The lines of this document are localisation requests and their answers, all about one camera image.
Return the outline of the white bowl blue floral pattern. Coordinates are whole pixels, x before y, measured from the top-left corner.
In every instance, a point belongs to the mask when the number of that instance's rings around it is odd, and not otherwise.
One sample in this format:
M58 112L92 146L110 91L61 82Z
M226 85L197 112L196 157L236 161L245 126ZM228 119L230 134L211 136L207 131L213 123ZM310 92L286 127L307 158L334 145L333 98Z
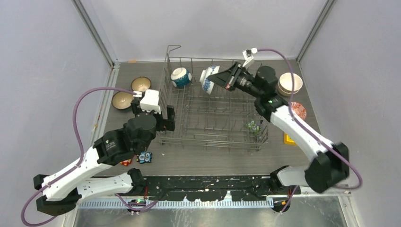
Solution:
M214 82L209 80L209 76L218 73L219 69L220 66L212 65L209 66L206 70L203 70L201 73L200 76L201 88L209 95L212 93L214 87Z

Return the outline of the brown patterned bowl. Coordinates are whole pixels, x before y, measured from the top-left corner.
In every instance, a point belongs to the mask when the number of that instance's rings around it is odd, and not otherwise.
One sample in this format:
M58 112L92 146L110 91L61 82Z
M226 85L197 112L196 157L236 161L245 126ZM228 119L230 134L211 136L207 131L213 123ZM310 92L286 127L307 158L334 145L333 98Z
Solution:
M135 78L131 82L131 89L132 91L139 91L139 92L144 92L147 89L150 89L152 85L152 82L149 78L147 77L138 77Z

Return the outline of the dark teal glazed bowl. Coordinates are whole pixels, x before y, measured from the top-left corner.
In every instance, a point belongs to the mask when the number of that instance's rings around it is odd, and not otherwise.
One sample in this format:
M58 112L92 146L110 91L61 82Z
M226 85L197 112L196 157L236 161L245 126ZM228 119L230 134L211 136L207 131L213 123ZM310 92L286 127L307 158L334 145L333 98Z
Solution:
M131 102L134 96L132 94L119 91L112 97L112 106L120 111L128 110L131 107Z

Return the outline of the beige ceramic bowl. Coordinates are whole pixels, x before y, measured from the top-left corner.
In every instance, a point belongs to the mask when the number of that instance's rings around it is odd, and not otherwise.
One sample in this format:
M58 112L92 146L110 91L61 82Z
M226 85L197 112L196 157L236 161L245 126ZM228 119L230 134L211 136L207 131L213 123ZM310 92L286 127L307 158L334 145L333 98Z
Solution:
M292 83L278 83L278 92L283 96L291 96L292 93L296 94L299 90L295 87L295 90L292 91Z
M279 78L279 88L287 93L294 91L297 93L303 87L303 80L302 78L290 72L284 73Z

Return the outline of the white bowl blue zigzag pattern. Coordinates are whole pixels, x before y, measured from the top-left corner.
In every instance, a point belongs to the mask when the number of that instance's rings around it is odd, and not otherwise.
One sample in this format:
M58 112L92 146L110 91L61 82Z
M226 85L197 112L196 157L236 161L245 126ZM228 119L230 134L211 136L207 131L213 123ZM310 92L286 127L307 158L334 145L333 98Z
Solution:
M302 104L298 102L291 102L291 109L302 120L307 118L307 110Z

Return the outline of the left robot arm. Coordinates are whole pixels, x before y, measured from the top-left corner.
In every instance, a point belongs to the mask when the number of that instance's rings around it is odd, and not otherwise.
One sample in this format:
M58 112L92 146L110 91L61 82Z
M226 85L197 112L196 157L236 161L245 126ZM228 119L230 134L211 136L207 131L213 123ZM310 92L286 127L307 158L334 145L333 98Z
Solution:
M96 140L82 162L71 163L52 175L37 175L34 186L42 190L43 195L36 199L39 212L58 216L68 213L84 201L116 193L141 195L146 187L140 170L103 179L93 176L107 170L122 161L140 156L147 149L158 131L175 130L175 109L167 105L167 118L155 110L134 109L134 118L129 119L121 129L108 131Z

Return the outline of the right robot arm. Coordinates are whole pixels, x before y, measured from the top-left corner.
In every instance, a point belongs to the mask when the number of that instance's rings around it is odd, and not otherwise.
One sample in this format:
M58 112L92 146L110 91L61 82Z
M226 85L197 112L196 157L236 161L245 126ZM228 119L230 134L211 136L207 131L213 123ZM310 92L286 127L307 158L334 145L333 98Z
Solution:
M307 168L284 166L270 174L270 189L282 194L289 186L308 186L323 193L349 177L349 149L343 143L334 144L299 116L293 114L288 102L276 93L278 78L269 66L260 66L252 75L239 62L229 69L202 74L201 79L228 91L239 89L256 98L257 113L280 128L301 148L310 161Z

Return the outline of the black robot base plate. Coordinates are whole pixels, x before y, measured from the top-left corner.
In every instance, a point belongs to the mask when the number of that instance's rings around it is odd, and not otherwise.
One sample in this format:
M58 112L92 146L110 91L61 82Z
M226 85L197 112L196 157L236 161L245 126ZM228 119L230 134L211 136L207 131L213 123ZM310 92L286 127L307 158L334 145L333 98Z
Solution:
M268 196L288 198L294 186L278 186L269 175L146 176L145 184L124 196L146 196L158 201L262 201Z

